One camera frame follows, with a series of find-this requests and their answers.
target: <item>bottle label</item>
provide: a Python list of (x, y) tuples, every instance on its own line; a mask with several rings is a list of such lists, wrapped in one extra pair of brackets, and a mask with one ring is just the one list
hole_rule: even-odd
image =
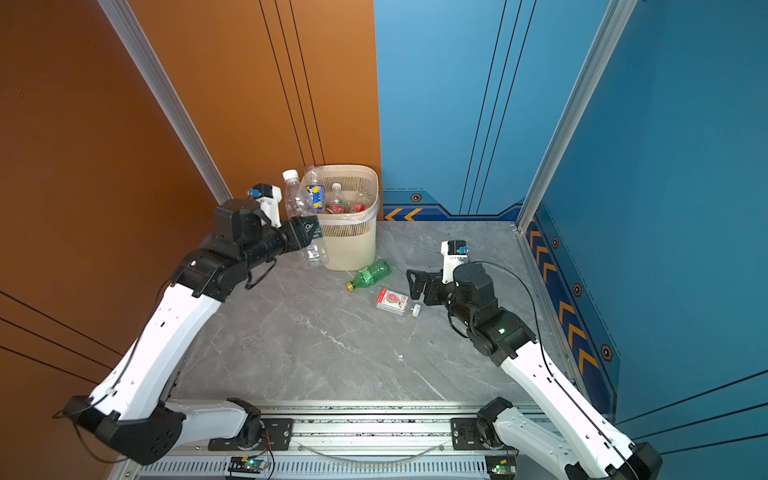
[(323, 185), (309, 185), (306, 191), (310, 196), (310, 209), (321, 214), (326, 209), (326, 188)]

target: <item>plastic bottle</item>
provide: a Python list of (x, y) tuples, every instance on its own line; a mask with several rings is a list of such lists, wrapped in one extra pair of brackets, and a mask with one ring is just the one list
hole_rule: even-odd
[[(283, 179), (286, 181), (283, 201), (285, 202), (288, 217), (315, 215), (314, 209), (309, 208), (307, 205), (308, 197), (301, 188), (299, 172), (296, 170), (286, 170), (283, 172)], [(322, 234), (320, 234), (320, 237), (314, 238), (307, 248), (301, 250), (301, 254), (308, 268), (328, 263), (326, 243), (323, 240)]]
[(368, 192), (357, 192), (355, 200), (349, 208), (349, 212), (362, 212), (367, 210), (373, 205), (374, 201), (373, 196)]
[(306, 186), (309, 195), (309, 208), (316, 214), (321, 214), (326, 210), (326, 188), (322, 185), (322, 173), (317, 167), (310, 168), (306, 175), (310, 178)]
[(341, 184), (331, 185), (331, 193), (326, 196), (326, 208), (332, 214), (345, 214), (346, 202), (341, 194)]
[(389, 264), (386, 260), (377, 260), (376, 262), (368, 265), (366, 268), (360, 270), (355, 278), (346, 284), (346, 288), (351, 292), (355, 288), (363, 288), (371, 286), (378, 282), (385, 276), (389, 275)]

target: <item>plastic trash basket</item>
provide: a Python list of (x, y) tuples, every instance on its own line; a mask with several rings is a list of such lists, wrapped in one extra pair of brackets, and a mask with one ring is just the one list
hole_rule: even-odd
[[(373, 205), (353, 214), (317, 214), (326, 241), (329, 270), (360, 270), (376, 258), (376, 214), (379, 212), (379, 177), (362, 165), (324, 165), (322, 183), (326, 192), (331, 185), (341, 184), (345, 200), (354, 200), (357, 192), (365, 191), (376, 199)], [(310, 179), (302, 179), (306, 187)]]

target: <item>gray marble floor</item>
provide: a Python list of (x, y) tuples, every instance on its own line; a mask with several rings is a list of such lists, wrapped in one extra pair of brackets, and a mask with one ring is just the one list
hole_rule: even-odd
[[(262, 284), (236, 288), (203, 327), (172, 396), (530, 402), (522, 387), (451, 330), (443, 307), (423, 307), (416, 318), (376, 309), (382, 288), (408, 293), (407, 269), (440, 270), (440, 243), (450, 239), (467, 240), (473, 260), (505, 265), (529, 283), (509, 223), (379, 222), (377, 255), (389, 261), (391, 275), (349, 292), (345, 284), (354, 273), (304, 270), (298, 253), (279, 257)], [(520, 283), (486, 270), (500, 305), (533, 327)], [(543, 343), (562, 369), (549, 325), (541, 322)]]

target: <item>orange chevron arrow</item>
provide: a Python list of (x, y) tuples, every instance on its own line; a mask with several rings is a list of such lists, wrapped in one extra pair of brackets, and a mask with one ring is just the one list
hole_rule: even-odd
[(580, 328), (577, 328), (572, 323), (571, 325), (568, 326), (568, 345), (570, 345), (571, 347), (573, 347), (574, 345), (574, 333), (576, 335), (579, 335), (581, 338), (585, 340), (587, 339), (587, 336), (584, 335), (584, 331), (581, 330)]
[(411, 212), (410, 214), (406, 215), (406, 216), (405, 216), (405, 219), (406, 219), (407, 221), (409, 221), (409, 222), (413, 222), (413, 221), (414, 221), (414, 220), (413, 220), (413, 216), (414, 216), (414, 215), (416, 215), (418, 212), (420, 212), (420, 211), (422, 211), (422, 210), (424, 210), (424, 209), (423, 209), (423, 208), (417, 208), (416, 210), (414, 210), (414, 211), (413, 211), (413, 212)]
[(396, 209), (392, 210), (392, 212), (390, 212), (390, 213), (389, 213), (389, 215), (387, 215), (387, 216), (386, 216), (386, 217), (384, 217), (384, 218), (386, 218), (386, 219), (387, 219), (387, 220), (389, 220), (390, 222), (393, 222), (393, 221), (395, 221), (395, 219), (394, 219), (393, 217), (394, 217), (396, 214), (399, 214), (401, 210), (402, 210), (402, 208), (396, 208)]
[(574, 311), (574, 307), (568, 305), (566, 302), (561, 301), (560, 302), (560, 324), (563, 324), (563, 310), (567, 310), (574, 315), (576, 315), (576, 312)]
[(581, 372), (582, 375), (584, 375), (584, 361), (587, 360), (589, 363), (594, 365), (596, 369), (599, 369), (598, 361), (594, 359), (592, 355), (589, 353), (586, 353), (584, 350), (579, 349), (578, 350), (578, 371)]
[(533, 237), (540, 237), (541, 232), (531, 232), (531, 250), (533, 250)]
[(554, 268), (554, 265), (551, 263), (544, 262), (544, 283), (547, 283), (547, 270), (552, 270), (553, 272), (558, 271), (558, 269)]
[(541, 265), (541, 252), (549, 253), (549, 250), (547, 250), (547, 247), (536, 247), (536, 265)]

